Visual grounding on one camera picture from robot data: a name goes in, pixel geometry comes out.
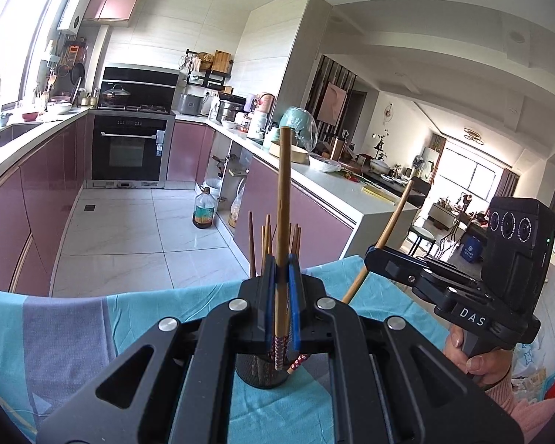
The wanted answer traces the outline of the person right hand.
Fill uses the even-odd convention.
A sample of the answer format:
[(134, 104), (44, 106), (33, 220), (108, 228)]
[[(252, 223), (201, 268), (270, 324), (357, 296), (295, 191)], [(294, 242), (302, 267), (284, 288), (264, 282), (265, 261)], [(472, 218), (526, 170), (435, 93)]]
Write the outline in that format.
[(462, 351), (463, 340), (463, 330), (451, 325), (443, 354), (464, 374), (479, 377), (480, 387), (491, 388), (510, 374), (513, 351), (494, 349), (468, 358)]

